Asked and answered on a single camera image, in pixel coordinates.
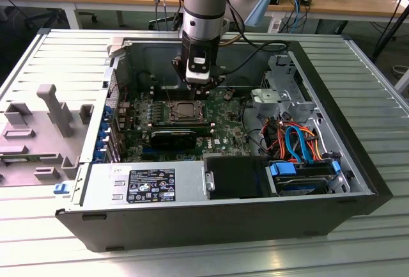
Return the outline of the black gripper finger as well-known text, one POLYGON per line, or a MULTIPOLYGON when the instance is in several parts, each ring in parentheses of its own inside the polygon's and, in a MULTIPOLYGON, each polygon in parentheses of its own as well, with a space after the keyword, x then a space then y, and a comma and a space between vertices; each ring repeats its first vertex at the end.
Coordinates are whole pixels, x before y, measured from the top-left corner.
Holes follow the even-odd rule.
POLYGON ((226 76, 220 75, 211 78, 206 84, 199 85, 199 99, 207 99, 210 92, 220 86, 226 79, 226 76))
POLYGON ((196 98, 197 85, 187 81, 187 78, 185 76, 186 66, 185 66, 184 62, 182 61, 181 56, 176 56, 175 58, 173 58, 171 60, 171 64, 172 64, 173 68, 175 69, 178 77, 182 81, 182 83, 187 87, 187 89, 189 91, 189 97, 191 99, 196 98))

